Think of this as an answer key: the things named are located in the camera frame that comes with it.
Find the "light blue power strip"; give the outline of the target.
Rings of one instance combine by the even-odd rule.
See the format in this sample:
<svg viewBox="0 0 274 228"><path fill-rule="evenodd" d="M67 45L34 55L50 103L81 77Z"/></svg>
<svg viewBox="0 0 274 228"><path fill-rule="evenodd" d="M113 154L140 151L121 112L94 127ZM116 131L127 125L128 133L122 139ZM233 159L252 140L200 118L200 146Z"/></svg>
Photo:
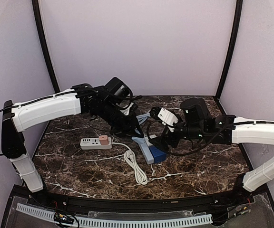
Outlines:
<svg viewBox="0 0 274 228"><path fill-rule="evenodd" d="M146 114L138 115L137 116L138 123L141 125L149 117L150 117L149 112L147 112ZM149 148L148 144L146 143L145 137L144 138L132 137L132 140L139 145L147 164L153 164L154 163L154 157L153 157L153 155L150 151L150 148Z"/></svg>

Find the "pink charger plug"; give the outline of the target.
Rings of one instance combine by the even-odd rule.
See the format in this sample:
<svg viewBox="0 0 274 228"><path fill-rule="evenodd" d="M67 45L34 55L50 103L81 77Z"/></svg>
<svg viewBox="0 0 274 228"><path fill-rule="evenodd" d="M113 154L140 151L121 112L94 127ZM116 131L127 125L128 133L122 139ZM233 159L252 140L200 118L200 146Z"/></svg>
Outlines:
<svg viewBox="0 0 274 228"><path fill-rule="evenodd" d="M109 139L107 135L100 135L98 139L101 145L109 145Z"/></svg>

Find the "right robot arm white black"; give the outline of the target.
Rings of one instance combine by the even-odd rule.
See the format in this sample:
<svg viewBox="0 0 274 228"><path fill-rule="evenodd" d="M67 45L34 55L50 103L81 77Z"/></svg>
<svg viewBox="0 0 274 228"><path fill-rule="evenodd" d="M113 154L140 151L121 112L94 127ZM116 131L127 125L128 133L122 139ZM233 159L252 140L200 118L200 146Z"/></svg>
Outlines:
<svg viewBox="0 0 274 228"><path fill-rule="evenodd" d="M241 144L257 143L274 145L274 121L254 120L235 115L221 114L212 117L202 98L190 98L180 104L184 119L163 107L153 107L150 116L164 125L159 137L149 141L167 154L169 147L176 148L180 140L204 140L205 145L186 152L196 153L211 143ZM274 157L258 168L239 175L234 193L249 195L258 187L274 179Z"/></svg>

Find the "blue cube socket adapter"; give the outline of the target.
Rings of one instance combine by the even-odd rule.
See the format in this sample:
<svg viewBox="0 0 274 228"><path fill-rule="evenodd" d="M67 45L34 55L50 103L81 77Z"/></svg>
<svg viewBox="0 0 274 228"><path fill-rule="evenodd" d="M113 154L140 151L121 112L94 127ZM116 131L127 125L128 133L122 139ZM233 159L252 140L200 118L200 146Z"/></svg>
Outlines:
<svg viewBox="0 0 274 228"><path fill-rule="evenodd" d="M161 163L163 161L166 160L166 153L164 153L163 151L161 151L160 149L158 149L155 146L150 146L149 147L150 152L153 156L154 162L153 163Z"/></svg>

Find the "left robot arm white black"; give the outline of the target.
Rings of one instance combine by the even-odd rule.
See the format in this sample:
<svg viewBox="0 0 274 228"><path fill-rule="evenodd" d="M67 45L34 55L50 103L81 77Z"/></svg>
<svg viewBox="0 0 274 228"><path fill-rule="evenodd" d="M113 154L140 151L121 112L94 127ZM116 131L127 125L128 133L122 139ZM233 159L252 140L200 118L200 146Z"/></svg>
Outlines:
<svg viewBox="0 0 274 228"><path fill-rule="evenodd" d="M64 116L91 114L102 118L119 138L143 138L135 110L138 108L131 89L119 78L105 85L75 85L63 92L22 103L8 100L2 113L1 156L8 158L30 192L44 190L43 180L28 155L23 131Z"/></svg>

